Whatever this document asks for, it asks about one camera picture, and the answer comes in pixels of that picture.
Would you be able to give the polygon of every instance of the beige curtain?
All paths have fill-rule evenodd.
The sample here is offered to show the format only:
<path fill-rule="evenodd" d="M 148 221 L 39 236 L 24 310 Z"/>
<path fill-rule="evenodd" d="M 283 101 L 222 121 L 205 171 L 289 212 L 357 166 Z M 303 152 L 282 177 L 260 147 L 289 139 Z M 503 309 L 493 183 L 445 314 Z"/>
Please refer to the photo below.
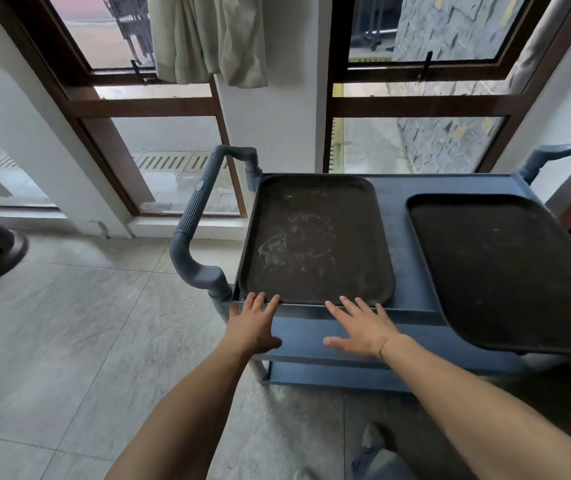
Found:
<path fill-rule="evenodd" d="M 266 79 L 261 0 L 148 0 L 159 79 L 262 88 Z"/>

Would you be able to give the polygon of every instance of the cart handle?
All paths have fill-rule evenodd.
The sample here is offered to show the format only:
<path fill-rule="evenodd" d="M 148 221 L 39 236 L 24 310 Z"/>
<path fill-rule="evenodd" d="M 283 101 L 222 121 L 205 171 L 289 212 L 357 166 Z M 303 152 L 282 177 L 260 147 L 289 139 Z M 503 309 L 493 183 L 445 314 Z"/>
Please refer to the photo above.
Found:
<path fill-rule="evenodd" d="M 194 288 L 207 289 L 210 297 L 218 301 L 227 301 L 232 298 L 232 289 L 226 280 L 226 275 L 218 266 L 204 266 L 195 261 L 190 255 L 190 241 L 195 235 L 226 155 L 245 162 L 248 186 L 252 191 L 257 189 L 262 173 L 259 168 L 257 150 L 250 147 L 238 148 L 220 144 L 210 155 L 201 179 L 197 183 L 197 188 L 190 197 L 170 241 L 170 259 L 179 276 Z"/>
<path fill-rule="evenodd" d="M 552 160 L 569 157 L 571 155 L 570 144 L 547 144 L 539 146 L 530 153 L 523 166 L 517 170 L 517 174 L 526 184 L 530 185 L 539 174 L 543 165 Z"/>

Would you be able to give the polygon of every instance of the black tray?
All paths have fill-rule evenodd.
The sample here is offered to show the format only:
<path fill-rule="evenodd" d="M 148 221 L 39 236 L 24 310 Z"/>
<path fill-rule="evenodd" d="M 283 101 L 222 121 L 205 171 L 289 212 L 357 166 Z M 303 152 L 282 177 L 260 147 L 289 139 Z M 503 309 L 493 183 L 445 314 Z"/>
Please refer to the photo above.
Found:
<path fill-rule="evenodd" d="M 395 289 L 374 187 L 345 175 L 278 175 L 258 189 L 238 277 L 244 295 L 384 303 Z"/>
<path fill-rule="evenodd" d="M 571 353 L 571 237 L 536 202 L 421 194 L 408 210 L 445 320 L 486 349 Z"/>

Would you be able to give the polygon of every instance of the shoe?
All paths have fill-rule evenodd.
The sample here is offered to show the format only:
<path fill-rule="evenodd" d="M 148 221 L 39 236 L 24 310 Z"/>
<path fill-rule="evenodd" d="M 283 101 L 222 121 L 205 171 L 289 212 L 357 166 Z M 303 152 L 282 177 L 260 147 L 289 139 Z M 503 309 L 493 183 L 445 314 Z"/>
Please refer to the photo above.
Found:
<path fill-rule="evenodd" d="M 317 480 L 317 476 L 307 468 L 297 470 L 292 480 Z"/>
<path fill-rule="evenodd" d="M 361 446 L 373 450 L 386 448 L 387 442 L 385 441 L 383 430 L 375 423 L 368 423 L 361 437 Z"/>

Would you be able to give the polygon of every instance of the white wall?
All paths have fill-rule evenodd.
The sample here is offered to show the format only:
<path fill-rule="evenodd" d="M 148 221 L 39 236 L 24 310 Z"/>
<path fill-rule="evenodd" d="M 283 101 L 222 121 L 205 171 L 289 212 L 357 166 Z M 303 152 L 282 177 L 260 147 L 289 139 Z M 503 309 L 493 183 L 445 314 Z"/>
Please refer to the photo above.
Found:
<path fill-rule="evenodd" d="M 541 144 L 571 143 L 571 46 L 507 145 L 493 172 L 510 173 Z M 571 157 L 550 162 L 532 189 L 546 201 L 571 174 Z"/>
<path fill-rule="evenodd" d="M 266 172 L 321 170 L 332 0 L 263 0 L 268 87 L 217 83 L 230 142 Z"/>
<path fill-rule="evenodd" d="M 129 237 L 130 213 L 0 24 L 0 146 L 82 231 Z"/>

